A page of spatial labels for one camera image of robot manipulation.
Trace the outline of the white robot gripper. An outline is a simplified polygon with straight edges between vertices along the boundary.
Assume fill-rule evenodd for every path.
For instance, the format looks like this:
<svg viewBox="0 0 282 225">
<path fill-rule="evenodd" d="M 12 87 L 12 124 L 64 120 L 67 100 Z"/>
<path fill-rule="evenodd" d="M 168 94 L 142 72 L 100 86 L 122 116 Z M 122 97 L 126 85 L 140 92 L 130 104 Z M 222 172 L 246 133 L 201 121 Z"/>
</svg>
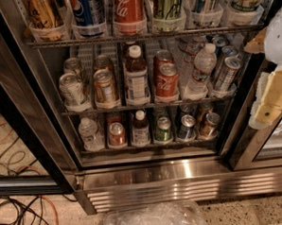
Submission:
<svg viewBox="0 0 282 225">
<path fill-rule="evenodd" d="M 282 65 L 282 6 L 268 26 L 245 44 L 244 51 L 251 54 L 265 52 L 267 61 Z M 277 67 L 271 73 L 262 72 L 260 75 L 254 120 L 258 124 L 270 126 L 281 113 L 282 67 Z"/>
</svg>

